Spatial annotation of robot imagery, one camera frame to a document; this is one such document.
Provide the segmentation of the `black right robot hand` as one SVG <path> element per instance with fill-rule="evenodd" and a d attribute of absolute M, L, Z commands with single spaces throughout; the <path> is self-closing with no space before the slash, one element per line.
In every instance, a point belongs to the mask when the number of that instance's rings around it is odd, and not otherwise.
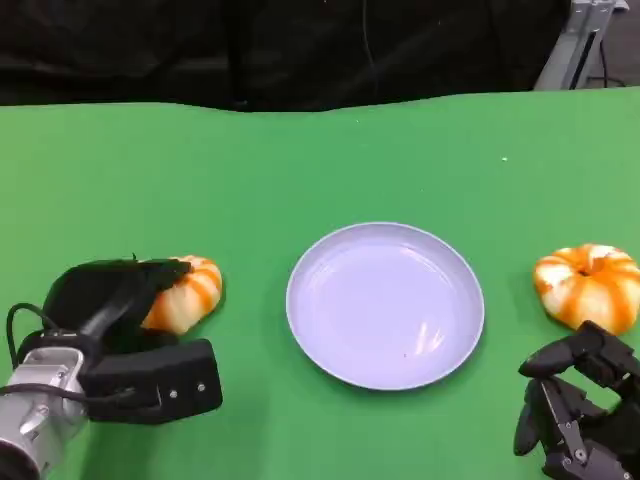
<path fill-rule="evenodd" d="M 611 410 L 559 374 L 575 368 L 619 397 Z M 514 454 L 540 444 L 552 479 L 639 477 L 639 360 L 634 350 L 591 321 L 532 354 L 519 368 L 530 379 L 514 434 Z"/>

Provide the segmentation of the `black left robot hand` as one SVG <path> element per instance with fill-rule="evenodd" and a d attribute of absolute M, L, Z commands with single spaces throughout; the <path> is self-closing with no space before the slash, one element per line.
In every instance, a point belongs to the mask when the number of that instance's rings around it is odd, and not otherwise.
<path fill-rule="evenodd" d="M 55 280 L 43 305 L 58 327 L 96 342 L 104 353 L 129 354 L 178 343 L 177 335 L 143 322 L 159 296 L 186 278 L 176 259 L 100 260 Z"/>

